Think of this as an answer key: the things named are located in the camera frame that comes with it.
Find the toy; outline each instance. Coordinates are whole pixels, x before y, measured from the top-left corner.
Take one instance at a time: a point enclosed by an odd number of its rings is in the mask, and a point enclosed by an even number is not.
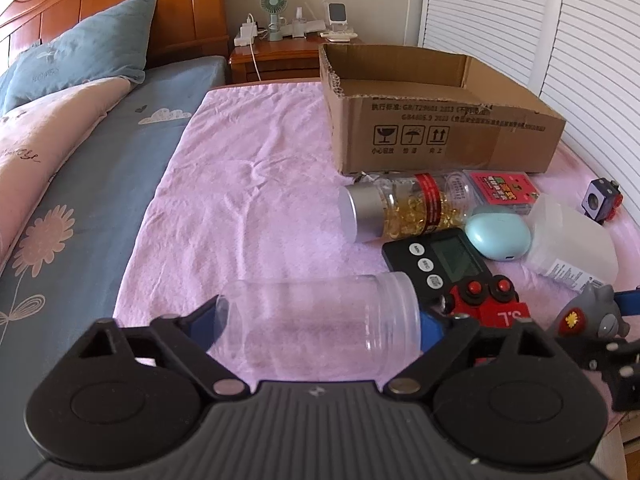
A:
[[[605,221],[613,220],[622,199],[620,185],[615,180],[598,178],[589,183],[582,200],[582,208],[585,216],[602,225]]]
[[[482,256],[498,262],[523,256],[531,245],[525,221],[503,206],[476,207],[466,222],[465,233]]]
[[[629,323],[622,319],[614,301],[613,287],[587,283],[584,290],[561,310],[548,331],[553,336],[612,338],[626,337],[629,329]]]
[[[449,294],[442,296],[440,314],[474,317],[481,325],[508,328],[519,317],[530,317],[529,307],[521,303],[513,282],[501,274],[488,280],[463,278]]]
[[[469,170],[464,173],[482,204],[501,205],[526,215],[540,195],[526,173]]]

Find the cardboard box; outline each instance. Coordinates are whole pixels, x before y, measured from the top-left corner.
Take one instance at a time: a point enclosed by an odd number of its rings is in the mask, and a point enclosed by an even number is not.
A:
[[[335,166],[543,172],[564,119],[481,61],[426,48],[324,44]]]

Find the pink towel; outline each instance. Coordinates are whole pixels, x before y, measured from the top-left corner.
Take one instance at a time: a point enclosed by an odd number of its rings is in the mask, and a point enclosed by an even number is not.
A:
[[[342,235],[338,187],[350,179],[334,170],[330,131],[318,83],[209,92],[146,210],[115,317],[135,326],[161,314],[185,315],[232,280],[386,271],[381,242],[351,244]],[[540,190],[578,205],[592,178],[561,147],[549,171],[534,181]],[[638,229],[626,213],[607,228],[620,262],[616,290],[640,285],[633,274],[640,266]],[[543,327],[575,295],[517,262],[490,267],[514,281]],[[603,383],[594,382],[607,397]]]

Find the nightstand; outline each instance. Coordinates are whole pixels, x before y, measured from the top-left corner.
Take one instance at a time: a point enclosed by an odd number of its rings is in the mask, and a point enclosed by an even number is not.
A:
[[[318,77],[320,62],[318,48],[328,43],[317,34],[306,38],[285,38],[281,41],[255,39],[254,54],[263,81],[295,77]],[[351,43],[362,43],[358,38]],[[258,81],[254,60],[248,46],[236,46],[229,57],[233,83]]]

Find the wooden headboard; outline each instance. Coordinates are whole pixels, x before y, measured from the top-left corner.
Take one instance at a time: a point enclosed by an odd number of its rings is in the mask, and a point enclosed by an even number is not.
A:
[[[0,14],[0,73],[38,38],[50,41],[78,21],[123,0],[14,0]],[[228,55],[225,0],[158,0],[147,67]]]

